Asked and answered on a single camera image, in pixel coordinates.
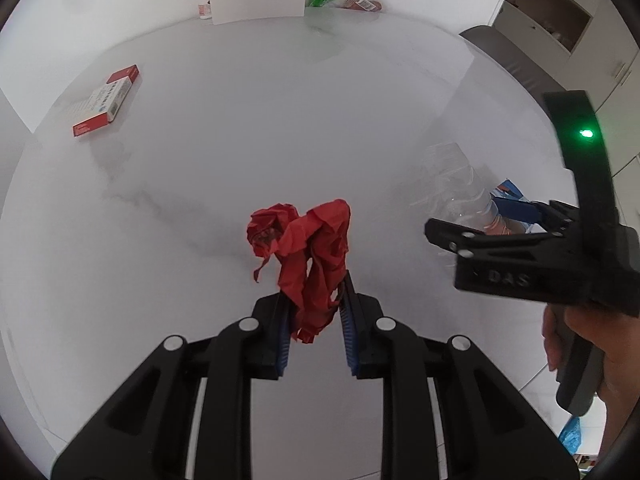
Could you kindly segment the person's right hand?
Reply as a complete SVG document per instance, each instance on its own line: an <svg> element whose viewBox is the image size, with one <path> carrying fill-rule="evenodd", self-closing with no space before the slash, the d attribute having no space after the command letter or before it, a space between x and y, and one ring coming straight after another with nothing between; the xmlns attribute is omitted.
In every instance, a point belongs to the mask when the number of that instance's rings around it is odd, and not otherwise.
<svg viewBox="0 0 640 480"><path fill-rule="evenodd" d="M639 320L590 307L547 306L542 324L549 370L560 381L556 400L570 414L605 405L599 456L604 457L639 401Z"/></svg>

